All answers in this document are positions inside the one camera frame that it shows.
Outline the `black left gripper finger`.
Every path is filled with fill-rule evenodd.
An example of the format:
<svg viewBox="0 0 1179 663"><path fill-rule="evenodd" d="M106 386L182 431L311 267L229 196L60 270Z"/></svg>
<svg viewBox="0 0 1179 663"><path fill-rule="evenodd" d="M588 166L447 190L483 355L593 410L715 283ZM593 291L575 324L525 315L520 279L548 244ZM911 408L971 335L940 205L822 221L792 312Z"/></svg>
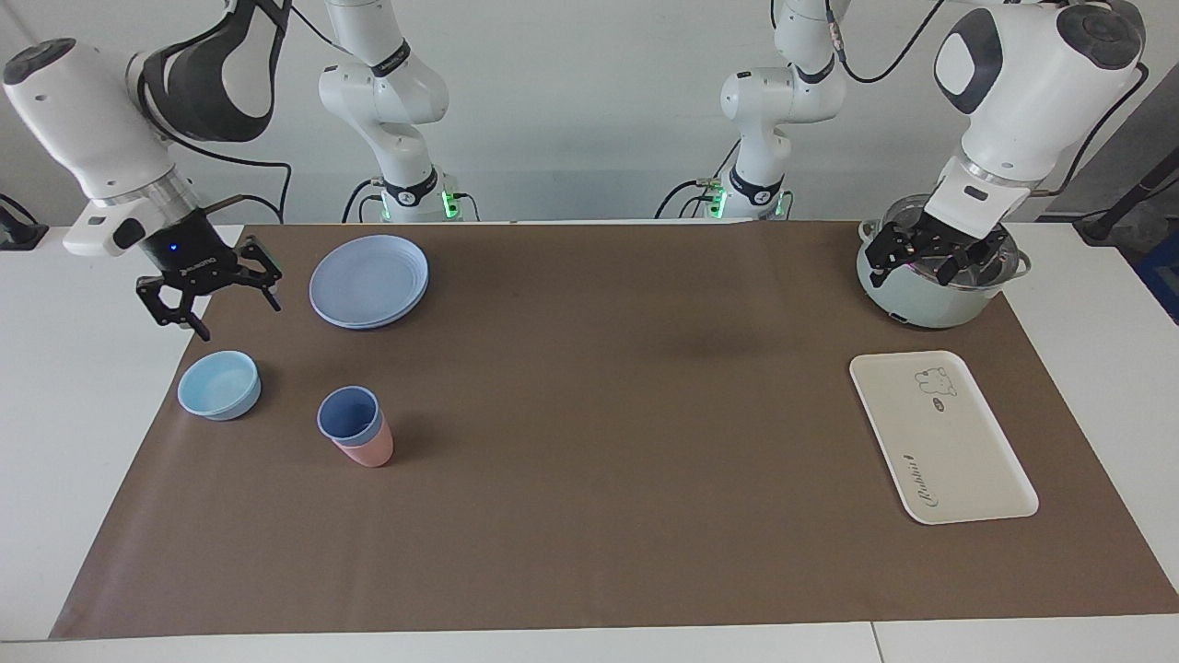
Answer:
<svg viewBox="0 0 1179 663"><path fill-rule="evenodd" d="M893 270L917 261L918 251L905 229L897 227L895 222L881 222L872 230L864 256L869 267L869 282L871 285L883 285Z"/></svg>
<svg viewBox="0 0 1179 663"><path fill-rule="evenodd" d="M984 239L951 252L951 256L935 269L940 285L955 288L984 288L999 282L1010 255L1010 234L993 230Z"/></svg>

